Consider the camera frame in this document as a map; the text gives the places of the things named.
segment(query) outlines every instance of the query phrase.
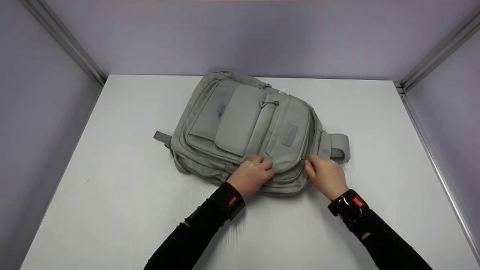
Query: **zipper pull cord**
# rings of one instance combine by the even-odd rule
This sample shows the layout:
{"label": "zipper pull cord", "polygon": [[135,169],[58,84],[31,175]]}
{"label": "zipper pull cord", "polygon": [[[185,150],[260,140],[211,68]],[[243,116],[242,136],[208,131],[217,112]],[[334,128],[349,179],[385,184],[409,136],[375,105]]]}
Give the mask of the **zipper pull cord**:
{"label": "zipper pull cord", "polygon": [[267,104],[273,104],[275,106],[278,106],[278,105],[280,105],[280,102],[278,102],[277,100],[272,100],[272,101],[261,100],[260,101],[260,108],[265,107]]}

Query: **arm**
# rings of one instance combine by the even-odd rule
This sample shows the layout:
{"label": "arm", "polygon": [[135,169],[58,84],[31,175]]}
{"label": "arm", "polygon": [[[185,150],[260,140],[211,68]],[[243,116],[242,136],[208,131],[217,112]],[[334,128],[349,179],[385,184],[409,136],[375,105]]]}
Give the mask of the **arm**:
{"label": "arm", "polygon": [[363,199],[350,190],[342,167],[316,155],[305,161],[305,171],[315,187],[332,200],[329,209],[339,215],[380,270],[431,270],[422,257],[402,239]]}
{"label": "arm", "polygon": [[273,176],[272,162],[254,157],[243,162],[195,212],[180,223],[148,260],[144,270],[189,270],[223,226],[234,218],[243,199],[257,192]]}

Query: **gray backpack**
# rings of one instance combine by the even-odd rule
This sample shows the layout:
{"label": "gray backpack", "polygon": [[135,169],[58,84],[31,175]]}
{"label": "gray backpack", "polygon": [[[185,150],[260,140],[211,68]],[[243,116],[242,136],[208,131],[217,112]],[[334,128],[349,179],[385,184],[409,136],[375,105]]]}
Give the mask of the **gray backpack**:
{"label": "gray backpack", "polygon": [[261,192],[289,196],[307,186],[303,161],[311,154],[350,159],[348,137],[328,134],[313,108],[260,80],[212,73],[195,88],[173,136],[156,132],[180,172],[220,185],[255,155],[273,161],[274,177]]}

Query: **white tabletop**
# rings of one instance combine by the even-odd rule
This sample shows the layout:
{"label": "white tabletop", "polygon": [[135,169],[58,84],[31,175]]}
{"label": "white tabletop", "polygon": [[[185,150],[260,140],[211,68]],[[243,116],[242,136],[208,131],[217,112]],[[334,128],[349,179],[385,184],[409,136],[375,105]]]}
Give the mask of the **white tabletop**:
{"label": "white tabletop", "polygon": [[[179,173],[153,139],[172,133],[197,76],[110,75],[22,265],[23,270],[142,269],[214,190]],[[436,270],[479,269],[390,81],[264,78],[308,101],[350,137],[347,182]],[[310,189],[258,196],[220,230],[198,269],[375,269]]]}

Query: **light purple backdrop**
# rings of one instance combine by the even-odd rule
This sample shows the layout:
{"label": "light purple backdrop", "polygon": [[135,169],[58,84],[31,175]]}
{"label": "light purple backdrop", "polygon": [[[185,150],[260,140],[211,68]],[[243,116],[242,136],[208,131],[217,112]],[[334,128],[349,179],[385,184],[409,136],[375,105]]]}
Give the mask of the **light purple backdrop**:
{"label": "light purple backdrop", "polygon": [[100,87],[18,0],[0,1],[0,269],[19,269]]}
{"label": "light purple backdrop", "polygon": [[398,81],[479,0],[47,0],[108,74]]}
{"label": "light purple backdrop", "polygon": [[480,243],[480,32],[415,86],[408,99]]}

